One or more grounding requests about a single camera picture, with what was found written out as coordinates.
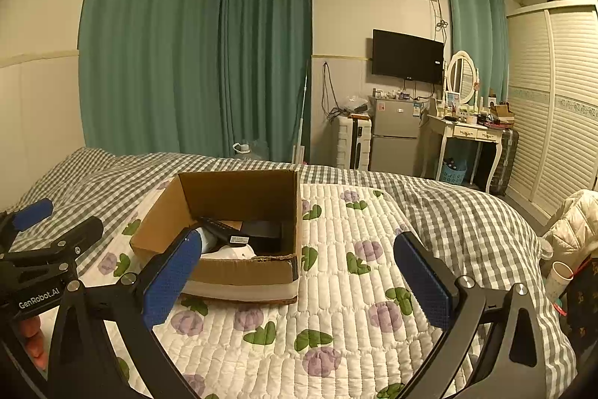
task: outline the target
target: white puffer jacket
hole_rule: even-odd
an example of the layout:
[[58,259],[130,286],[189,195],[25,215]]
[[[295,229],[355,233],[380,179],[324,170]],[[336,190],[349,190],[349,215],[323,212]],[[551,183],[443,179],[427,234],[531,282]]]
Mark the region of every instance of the white puffer jacket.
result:
[[573,193],[550,222],[552,226],[544,237],[554,254],[548,264],[561,261],[575,271],[598,249],[598,193],[590,190]]

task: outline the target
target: louvered door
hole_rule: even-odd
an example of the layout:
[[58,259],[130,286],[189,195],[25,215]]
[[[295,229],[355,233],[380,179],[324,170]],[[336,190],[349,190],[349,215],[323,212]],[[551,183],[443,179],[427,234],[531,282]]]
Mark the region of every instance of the louvered door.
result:
[[532,199],[548,214],[592,188],[598,157],[598,18],[593,6],[549,10],[554,44],[554,110]]
[[598,169],[596,0],[530,6],[509,17],[509,101],[519,145],[509,186],[546,215]]

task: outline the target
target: human hand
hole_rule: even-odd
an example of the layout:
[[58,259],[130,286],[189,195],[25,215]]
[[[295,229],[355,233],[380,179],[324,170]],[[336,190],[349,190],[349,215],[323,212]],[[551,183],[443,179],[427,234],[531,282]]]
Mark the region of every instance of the human hand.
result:
[[19,322],[19,331],[26,338],[25,350],[39,368],[48,367],[48,354],[44,350],[44,334],[41,331],[39,316],[27,318]]

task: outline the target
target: white label sticker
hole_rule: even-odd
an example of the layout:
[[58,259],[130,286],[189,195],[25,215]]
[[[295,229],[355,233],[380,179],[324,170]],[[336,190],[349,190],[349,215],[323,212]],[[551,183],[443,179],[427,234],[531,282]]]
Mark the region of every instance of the white label sticker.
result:
[[249,237],[231,236],[231,238],[230,238],[231,244],[247,244],[248,242],[249,242]]

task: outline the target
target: table leg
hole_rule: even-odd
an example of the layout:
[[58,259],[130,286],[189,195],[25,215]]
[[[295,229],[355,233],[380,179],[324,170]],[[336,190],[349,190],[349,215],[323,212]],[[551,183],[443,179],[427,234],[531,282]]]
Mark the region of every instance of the table leg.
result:
[[492,181],[492,177],[494,176],[494,172],[496,171],[496,167],[498,166],[498,161],[500,160],[500,154],[502,153],[502,138],[499,138],[496,141],[496,156],[494,156],[494,163],[492,163],[492,168],[490,168],[490,174],[488,175],[488,181],[486,182],[486,193],[490,193],[490,182]]
[[436,169],[436,181],[440,180],[440,172],[443,169],[443,161],[444,161],[444,150],[447,147],[447,135],[446,132],[443,133],[443,141],[440,144],[440,156],[438,157],[438,169]]
[[426,170],[428,169],[428,158],[430,157],[430,138],[432,137],[432,131],[426,131],[427,134],[423,135],[423,163],[422,163],[422,174],[420,178],[426,177]]
[[482,141],[478,141],[478,150],[475,153],[474,169],[471,172],[471,178],[469,178],[469,184],[474,184],[475,172],[478,170],[478,164],[480,163],[480,155],[482,154]]

